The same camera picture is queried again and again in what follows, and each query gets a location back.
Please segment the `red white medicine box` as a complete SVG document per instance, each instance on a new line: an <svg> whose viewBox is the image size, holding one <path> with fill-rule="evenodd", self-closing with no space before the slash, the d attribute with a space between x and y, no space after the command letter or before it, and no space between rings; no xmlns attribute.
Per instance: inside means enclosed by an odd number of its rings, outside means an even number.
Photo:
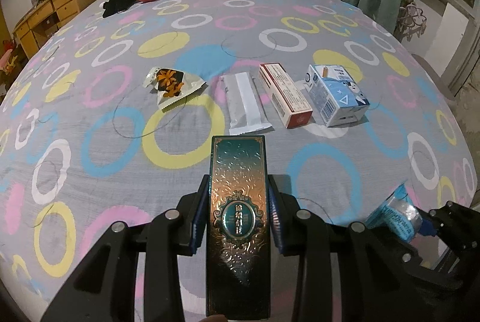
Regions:
<svg viewBox="0 0 480 322"><path fill-rule="evenodd" d="M309 122L313 109L280 63L260 64L259 77L286 128L303 127Z"/></svg>

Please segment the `blue white carton box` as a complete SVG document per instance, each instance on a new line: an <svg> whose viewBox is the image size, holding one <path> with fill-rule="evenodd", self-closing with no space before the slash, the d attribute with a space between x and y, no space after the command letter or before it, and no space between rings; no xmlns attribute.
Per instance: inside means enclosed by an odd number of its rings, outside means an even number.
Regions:
<svg viewBox="0 0 480 322"><path fill-rule="evenodd" d="M339 65L309 65L305 85L326 127L359 122L370 107L368 98Z"/></svg>

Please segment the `blue crinkled wrapper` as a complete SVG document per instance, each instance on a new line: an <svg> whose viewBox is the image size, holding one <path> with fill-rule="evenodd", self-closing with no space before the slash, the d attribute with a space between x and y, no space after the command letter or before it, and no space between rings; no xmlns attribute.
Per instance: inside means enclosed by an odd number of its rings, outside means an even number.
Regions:
<svg viewBox="0 0 480 322"><path fill-rule="evenodd" d="M370 214L366 226L369 229L387 226L400 240L411 242L421 229L422 216L401 184Z"/></svg>

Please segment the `black and white plush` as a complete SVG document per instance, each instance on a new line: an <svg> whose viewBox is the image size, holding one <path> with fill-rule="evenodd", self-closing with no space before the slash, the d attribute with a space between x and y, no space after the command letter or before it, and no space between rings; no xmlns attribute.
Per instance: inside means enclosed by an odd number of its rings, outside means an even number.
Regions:
<svg viewBox="0 0 480 322"><path fill-rule="evenodd" d="M128 10L136 0L108 0L102 4L103 18Z"/></svg>

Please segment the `orange flower snack wrapper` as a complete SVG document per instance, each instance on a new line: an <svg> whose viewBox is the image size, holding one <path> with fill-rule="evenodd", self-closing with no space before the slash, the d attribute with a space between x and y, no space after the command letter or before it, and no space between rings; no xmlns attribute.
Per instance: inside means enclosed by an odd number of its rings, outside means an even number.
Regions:
<svg viewBox="0 0 480 322"><path fill-rule="evenodd" d="M143 87L151 86L157 92L160 110L196 93L206 81L200 76L172 68L152 67L143 81Z"/></svg>

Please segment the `teal gold ornate box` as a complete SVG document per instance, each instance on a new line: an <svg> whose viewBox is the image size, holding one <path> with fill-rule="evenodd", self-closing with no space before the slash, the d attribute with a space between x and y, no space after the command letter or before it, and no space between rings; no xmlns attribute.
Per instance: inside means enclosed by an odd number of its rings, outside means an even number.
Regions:
<svg viewBox="0 0 480 322"><path fill-rule="evenodd" d="M206 311L228 320L270 315L268 174L263 136L211 141Z"/></svg>

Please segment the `silver white sachet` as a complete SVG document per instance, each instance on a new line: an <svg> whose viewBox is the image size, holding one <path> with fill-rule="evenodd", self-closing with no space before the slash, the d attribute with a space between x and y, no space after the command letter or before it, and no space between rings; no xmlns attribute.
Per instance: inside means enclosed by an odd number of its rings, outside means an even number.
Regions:
<svg viewBox="0 0 480 322"><path fill-rule="evenodd" d="M239 136L272 128L249 72L222 76L229 111L229 134Z"/></svg>

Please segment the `wooden desk with drawers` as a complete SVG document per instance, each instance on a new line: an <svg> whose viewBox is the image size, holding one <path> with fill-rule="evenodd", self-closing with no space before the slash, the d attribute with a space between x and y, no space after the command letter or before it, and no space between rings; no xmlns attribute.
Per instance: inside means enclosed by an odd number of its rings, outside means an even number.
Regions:
<svg viewBox="0 0 480 322"><path fill-rule="evenodd" d="M97 0L44 0L15 26L13 35L32 58L60 28Z"/></svg>

